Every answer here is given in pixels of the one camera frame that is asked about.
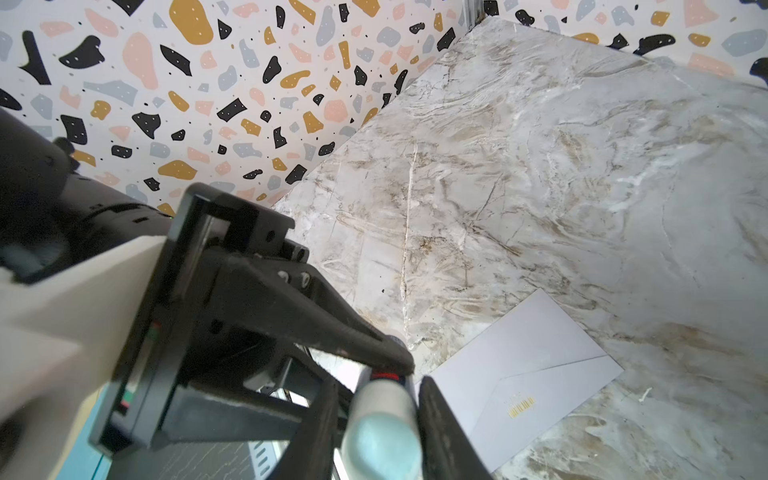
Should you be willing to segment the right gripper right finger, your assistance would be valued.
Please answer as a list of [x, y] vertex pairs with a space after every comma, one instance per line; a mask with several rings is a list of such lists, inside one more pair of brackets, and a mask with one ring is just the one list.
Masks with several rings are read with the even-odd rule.
[[491, 480], [432, 377], [425, 376], [418, 394], [418, 426], [426, 480]]

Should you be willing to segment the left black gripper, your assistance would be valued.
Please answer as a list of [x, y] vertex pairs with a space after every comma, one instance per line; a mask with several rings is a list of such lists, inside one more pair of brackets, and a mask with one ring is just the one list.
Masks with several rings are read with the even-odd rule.
[[[367, 322], [287, 239], [294, 221], [202, 183], [183, 195], [93, 424], [103, 453], [175, 443], [289, 441], [323, 383], [299, 344], [409, 375], [408, 350]], [[264, 341], [255, 346], [255, 337]]]

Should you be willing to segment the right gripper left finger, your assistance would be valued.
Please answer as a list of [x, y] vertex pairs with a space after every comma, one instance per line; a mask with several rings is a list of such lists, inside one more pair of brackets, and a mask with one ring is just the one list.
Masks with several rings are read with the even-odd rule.
[[338, 384], [326, 379], [269, 479], [331, 479], [338, 410]]

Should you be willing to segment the blue white glue stick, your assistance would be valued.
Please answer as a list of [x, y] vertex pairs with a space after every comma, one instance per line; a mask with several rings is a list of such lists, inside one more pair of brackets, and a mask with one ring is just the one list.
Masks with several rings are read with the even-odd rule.
[[342, 439], [350, 479], [416, 479], [422, 467], [417, 403], [408, 376], [366, 367]]

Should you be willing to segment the pale lilac envelope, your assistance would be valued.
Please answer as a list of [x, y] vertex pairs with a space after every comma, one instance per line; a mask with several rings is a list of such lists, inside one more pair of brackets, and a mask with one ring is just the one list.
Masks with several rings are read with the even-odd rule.
[[479, 466], [481, 479], [616, 379], [622, 367], [543, 290], [429, 372]]

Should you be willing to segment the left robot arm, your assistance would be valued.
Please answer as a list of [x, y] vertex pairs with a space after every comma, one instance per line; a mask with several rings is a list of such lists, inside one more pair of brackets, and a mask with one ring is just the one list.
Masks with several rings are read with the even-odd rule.
[[90, 437], [105, 454], [290, 439], [306, 411], [274, 393], [313, 399], [332, 381], [314, 349], [413, 372], [288, 238], [290, 217], [203, 183], [169, 215], [82, 176], [74, 153], [2, 114], [1, 258], [31, 283], [160, 236]]

